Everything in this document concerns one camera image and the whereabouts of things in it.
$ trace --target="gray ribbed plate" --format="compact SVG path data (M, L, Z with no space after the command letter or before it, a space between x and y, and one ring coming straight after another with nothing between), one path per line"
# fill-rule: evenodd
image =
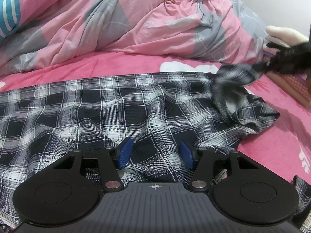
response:
M252 227L231 221L213 206L206 194L190 192L182 183L136 182L130 182L127 188L120 192L105 194L97 208L78 222L57 228L39 228L22 224L14 231L14 233L71 232L285 233L300 231L289 222L269 227Z

